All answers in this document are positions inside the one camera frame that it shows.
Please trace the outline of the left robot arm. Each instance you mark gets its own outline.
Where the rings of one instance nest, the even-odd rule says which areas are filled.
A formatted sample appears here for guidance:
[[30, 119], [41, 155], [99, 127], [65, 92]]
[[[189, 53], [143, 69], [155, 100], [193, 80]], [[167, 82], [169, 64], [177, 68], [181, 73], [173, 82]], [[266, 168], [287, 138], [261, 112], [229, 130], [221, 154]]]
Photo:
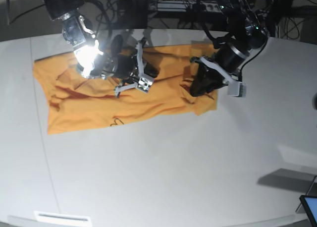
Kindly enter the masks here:
[[[144, 59], [143, 48], [147, 41], [145, 37], [138, 41], [135, 52], [130, 56], [121, 54], [123, 37], [112, 36], [110, 52], [100, 47], [96, 31], [87, 24], [87, 19], [81, 15], [78, 8], [84, 3], [94, 4], [102, 13], [106, 11], [98, 0], [44, 0], [45, 7], [52, 20], [60, 19], [63, 24], [64, 39], [73, 46], [77, 59], [77, 72], [86, 79], [118, 78], [121, 83], [115, 87], [115, 96], [121, 92], [136, 88], [147, 93], [153, 85], [158, 71]], [[191, 95], [200, 96], [224, 86], [228, 87], [228, 94], [233, 97], [243, 96], [245, 84], [234, 79], [233, 74], [238, 66], [249, 56], [244, 44], [226, 34], [214, 38], [210, 32], [206, 35], [213, 45], [219, 46], [219, 51], [212, 58], [193, 57], [191, 62], [200, 65], [199, 72], [191, 85]]]

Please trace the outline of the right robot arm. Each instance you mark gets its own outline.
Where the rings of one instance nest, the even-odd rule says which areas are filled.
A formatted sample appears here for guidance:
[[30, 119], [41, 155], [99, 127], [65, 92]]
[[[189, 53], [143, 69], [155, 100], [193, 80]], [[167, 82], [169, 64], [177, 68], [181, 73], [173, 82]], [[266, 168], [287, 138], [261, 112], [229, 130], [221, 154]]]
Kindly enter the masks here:
[[[198, 97], [226, 86], [228, 95], [242, 97], [246, 90], [242, 81], [242, 63], [252, 50], [266, 46], [267, 30], [261, 25], [257, 14], [250, 9], [247, 0], [216, 2], [227, 17], [229, 31], [224, 36], [214, 37], [203, 19], [199, 19], [203, 31], [217, 52], [212, 56], [190, 58], [191, 63], [199, 65], [190, 86], [190, 95]], [[84, 45], [74, 51], [78, 62], [76, 71], [86, 79], [118, 78], [120, 83], [114, 88], [116, 97], [130, 89], [147, 93], [158, 76], [158, 70], [144, 56], [147, 41], [147, 37], [140, 39], [134, 52], [126, 56], [121, 53], [121, 35], [114, 37], [109, 52], [100, 50], [98, 40], [94, 40], [92, 45]]]

